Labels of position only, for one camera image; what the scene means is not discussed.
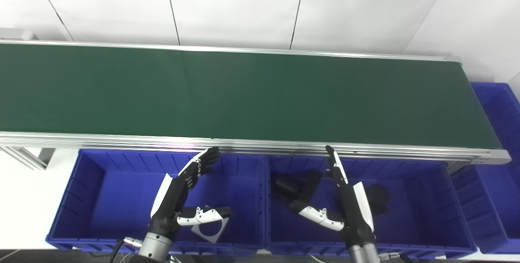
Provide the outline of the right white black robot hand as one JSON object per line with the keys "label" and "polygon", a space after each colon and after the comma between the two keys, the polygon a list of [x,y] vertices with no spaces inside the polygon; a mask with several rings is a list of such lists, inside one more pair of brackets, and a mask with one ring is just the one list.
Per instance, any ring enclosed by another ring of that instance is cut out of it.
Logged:
{"label": "right white black robot hand", "polygon": [[325,171],[332,178],[339,197],[339,215],[328,213],[310,205],[315,187],[307,183],[297,199],[292,200],[289,208],[300,216],[325,228],[340,233],[346,247],[363,248],[375,244],[374,223],[366,191],[362,182],[349,182],[342,161],[331,145],[326,145],[330,167]]}

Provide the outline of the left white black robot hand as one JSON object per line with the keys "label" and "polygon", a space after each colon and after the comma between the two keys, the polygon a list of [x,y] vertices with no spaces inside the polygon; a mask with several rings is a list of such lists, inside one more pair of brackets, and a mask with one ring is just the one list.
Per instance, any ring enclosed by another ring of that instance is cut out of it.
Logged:
{"label": "left white black robot hand", "polygon": [[232,216],[230,207],[186,207],[188,194],[201,176],[209,174],[220,158],[218,147],[207,148],[193,156],[175,178],[166,174],[151,211],[148,233],[173,240],[182,226],[209,224]]}

